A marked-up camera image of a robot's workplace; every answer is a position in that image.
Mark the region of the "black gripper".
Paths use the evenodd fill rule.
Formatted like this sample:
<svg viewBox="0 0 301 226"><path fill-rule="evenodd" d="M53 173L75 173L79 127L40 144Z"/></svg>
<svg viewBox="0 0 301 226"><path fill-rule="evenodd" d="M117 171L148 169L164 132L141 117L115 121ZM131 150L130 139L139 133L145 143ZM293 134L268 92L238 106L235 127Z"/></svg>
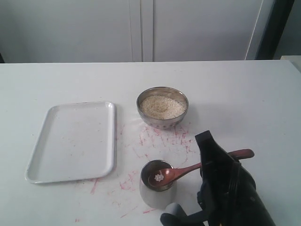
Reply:
<svg viewBox="0 0 301 226"><path fill-rule="evenodd" d="M211 226L273 226L250 174L214 140L209 130L197 134L203 184L198 194L201 222Z"/></svg>

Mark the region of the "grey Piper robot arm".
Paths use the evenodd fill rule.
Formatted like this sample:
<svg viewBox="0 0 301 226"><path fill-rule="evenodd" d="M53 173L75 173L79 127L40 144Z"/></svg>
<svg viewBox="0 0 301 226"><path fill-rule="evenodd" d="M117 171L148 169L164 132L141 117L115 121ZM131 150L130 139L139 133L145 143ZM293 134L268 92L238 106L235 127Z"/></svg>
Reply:
<svg viewBox="0 0 301 226"><path fill-rule="evenodd" d="M200 149L202 185L197 193L201 211L187 215L177 203L160 216L164 226L273 226L251 174L232 157L210 131L195 136Z"/></svg>

